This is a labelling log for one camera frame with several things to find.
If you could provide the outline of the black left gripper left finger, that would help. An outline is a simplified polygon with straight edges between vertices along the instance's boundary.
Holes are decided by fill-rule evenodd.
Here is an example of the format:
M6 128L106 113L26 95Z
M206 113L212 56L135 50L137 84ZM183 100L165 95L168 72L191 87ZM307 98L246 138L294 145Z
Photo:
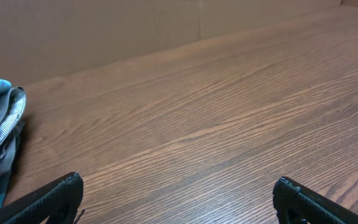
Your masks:
M83 179L70 172L0 208L0 224L76 224Z

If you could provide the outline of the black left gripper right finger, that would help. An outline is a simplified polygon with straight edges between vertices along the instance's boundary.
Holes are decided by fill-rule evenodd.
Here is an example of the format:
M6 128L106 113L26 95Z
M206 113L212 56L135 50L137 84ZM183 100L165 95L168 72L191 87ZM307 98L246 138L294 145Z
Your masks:
M358 223L358 214L284 176L273 188L273 207L280 224Z

